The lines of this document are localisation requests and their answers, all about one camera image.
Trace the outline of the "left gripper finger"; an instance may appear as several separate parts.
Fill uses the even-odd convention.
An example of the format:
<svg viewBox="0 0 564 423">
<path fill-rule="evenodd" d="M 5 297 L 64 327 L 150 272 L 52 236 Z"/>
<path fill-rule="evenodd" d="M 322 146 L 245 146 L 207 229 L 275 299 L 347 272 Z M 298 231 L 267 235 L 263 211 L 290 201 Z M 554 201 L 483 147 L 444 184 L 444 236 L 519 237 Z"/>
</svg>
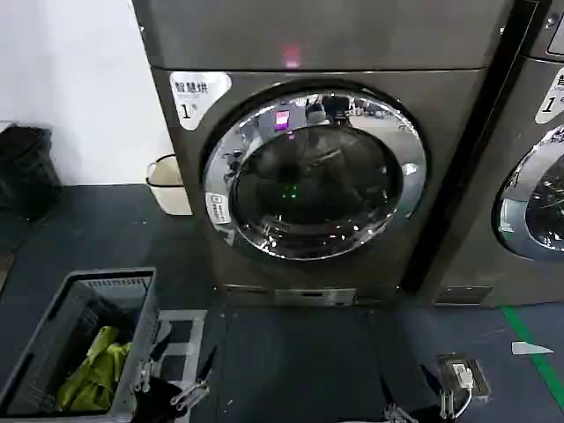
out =
<svg viewBox="0 0 564 423">
<path fill-rule="evenodd" d="M 170 344 L 171 334 L 172 330 L 169 330 L 166 336 L 152 347 L 148 359 L 139 363 L 135 379 L 135 391 L 148 391 L 150 389 L 150 380 L 154 377 L 155 368 Z"/>
<path fill-rule="evenodd" d="M 197 373 L 196 381 L 171 398 L 170 404 L 172 406 L 195 406 L 209 394 L 209 379 L 212 374 L 217 349 L 217 346 L 212 348 L 203 367 Z"/>
</svg>

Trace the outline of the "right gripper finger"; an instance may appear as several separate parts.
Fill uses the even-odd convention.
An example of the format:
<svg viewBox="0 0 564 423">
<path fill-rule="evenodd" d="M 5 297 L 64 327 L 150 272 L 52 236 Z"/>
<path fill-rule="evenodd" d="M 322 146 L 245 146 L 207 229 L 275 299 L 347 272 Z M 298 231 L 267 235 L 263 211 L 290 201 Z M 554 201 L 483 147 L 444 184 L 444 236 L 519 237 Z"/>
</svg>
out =
<svg viewBox="0 0 564 423">
<path fill-rule="evenodd" d="M 384 418 L 388 421 L 388 422 L 394 422 L 394 423 L 408 423 L 408 422 L 412 422 L 412 416 L 406 412 L 404 409 L 402 409 L 399 405 L 397 405 L 396 401 L 394 400 L 390 389 L 387 385 L 387 383 L 385 382 L 385 380 L 383 379 L 383 377 L 380 377 L 380 384 L 382 387 L 382 393 L 383 396 L 385 398 L 385 402 L 386 405 L 384 406 Z"/>
<path fill-rule="evenodd" d="M 437 397 L 438 403 L 422 411 L 424 422 L 454 422 L 454 394 L 442 385 L 440 379 L 426 366 L 420 365 L 426 383 Z"/>
</svg>

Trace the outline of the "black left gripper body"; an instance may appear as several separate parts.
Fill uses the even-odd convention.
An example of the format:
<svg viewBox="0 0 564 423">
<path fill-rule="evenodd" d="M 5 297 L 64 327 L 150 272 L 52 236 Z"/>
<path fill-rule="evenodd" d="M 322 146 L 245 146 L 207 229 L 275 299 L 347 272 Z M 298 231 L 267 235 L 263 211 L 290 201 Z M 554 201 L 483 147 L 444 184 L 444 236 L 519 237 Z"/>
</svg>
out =
<svg viewBox="0 0 564 423">
<path fill-rule="evenodd" d="M 188 413 L 186 407 L 178 410 L 175 405 L 171 404 L 171 399 L 181 392 L 182 389 L 178 386 L 160 378 L 151 377 L 149 390 L 135 394 L 137 406 L 131 422 L 173 422 L 185 416 Z"/>
</svg>

